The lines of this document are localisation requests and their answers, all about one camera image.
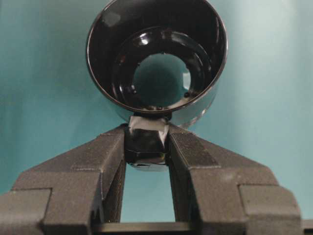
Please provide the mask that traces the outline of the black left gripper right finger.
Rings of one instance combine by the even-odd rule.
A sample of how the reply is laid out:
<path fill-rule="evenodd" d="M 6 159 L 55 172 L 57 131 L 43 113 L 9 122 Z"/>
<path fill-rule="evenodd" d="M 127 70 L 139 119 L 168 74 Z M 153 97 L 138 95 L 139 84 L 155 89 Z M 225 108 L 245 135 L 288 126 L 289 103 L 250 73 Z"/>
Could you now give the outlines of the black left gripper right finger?
<path fill-rule="evenodd" d="M 169 170 L 176 221 L 199 235 L 300 235 L 293 193 L 265 165 L 171 125 Z"/>

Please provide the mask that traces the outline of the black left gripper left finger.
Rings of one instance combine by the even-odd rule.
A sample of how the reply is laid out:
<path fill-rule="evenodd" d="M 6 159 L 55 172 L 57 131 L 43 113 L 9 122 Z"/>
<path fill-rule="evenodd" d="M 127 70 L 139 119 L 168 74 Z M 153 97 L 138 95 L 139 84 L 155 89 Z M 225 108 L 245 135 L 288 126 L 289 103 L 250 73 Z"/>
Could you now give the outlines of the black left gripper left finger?
<path fill-rule="evenodd" d="M 118 222 L 125 180 L 124 129 L 23 171 L 0 197 L 3 235 L 90 235 Z"/>

